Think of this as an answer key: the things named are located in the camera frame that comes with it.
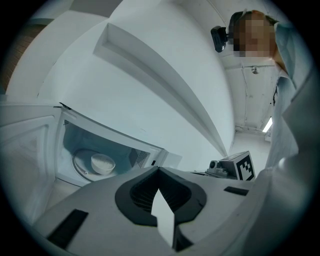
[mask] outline white ceiling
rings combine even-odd
[[[228,27],[232,14],[244,9],[261,11],[280,22],[287,21],[282,12],[268,0],[185,0],[181,5],[199,23],[209,40],[212,40],[210,30],[213,27]],[[277,79],[273,61],[261,62],[236,57],[231,45],[227,45],[217,55],[230,84],[236,131],[259,134],[273,112]],[[259,68],[258,74],[252,73],[252,66]]]

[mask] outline gray surface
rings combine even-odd
[[[55,181],[52,156],[61,110],[10,98],[0,100],[1,185],[15,213],[32,225]]]
[[[228,186],[250,190],[254,182],[215,178],[166,168],[180,177],[198,184],[207,195],[206,205],[194,221],[180,224],[181,232],[193,243],[199,242],[222,225],[245,200],[245,196],[224,191]]]
[[[79,186],[65,182],[62,179],[56,178],[52,187],[50,198],[46,205],[46,211],[51,207],[61,202],[66,197],[70,196],[74,192],[80,189]]]
[[[250,230],[243,255],[268,255],[290,235],[319,182],[319,151],[300,152],[272,172],[266,200]]]
[[[299,151],[320,145],[319,72],[314,66],[298,90],[283,118],[290,127]]]
[[[115,193],[124,182],[150,169],[135,169],[82,187],[49,209],[34,228],[47,237],[72,210],[78,209],[89,214],[66,249],[70,253],[79,256],[172,254],[173,249],[156,227],[133,224],[115,202]]]
[[[271,180],[271,171],[263,170],[254,181],[249,193],[244,200],[234,209],[216,229],[193,246],[180,253],[182,256],[220,256],[220,255],[242,255],[245,239],[255,222],[264,199],[267,194]],[[227,180],[229,182],[244,183],[249,181]],[[206,220],[210,225],[214,216]]]

